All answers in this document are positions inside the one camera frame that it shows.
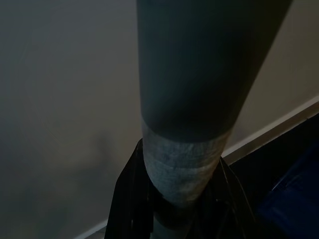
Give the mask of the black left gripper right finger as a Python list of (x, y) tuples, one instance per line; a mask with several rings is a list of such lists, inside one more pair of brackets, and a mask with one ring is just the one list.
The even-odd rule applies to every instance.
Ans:
[(203, 239), (256, 239), (257, 224), (244, 189), (223, 158), (219, 159), (198, 202)]

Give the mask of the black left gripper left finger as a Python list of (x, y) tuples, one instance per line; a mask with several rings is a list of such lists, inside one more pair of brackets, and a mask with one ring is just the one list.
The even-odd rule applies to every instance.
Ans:
[(117, 179), (106, 225), (106, 239), (151, 239), (154, 232), (153, 186), (139, 140)]

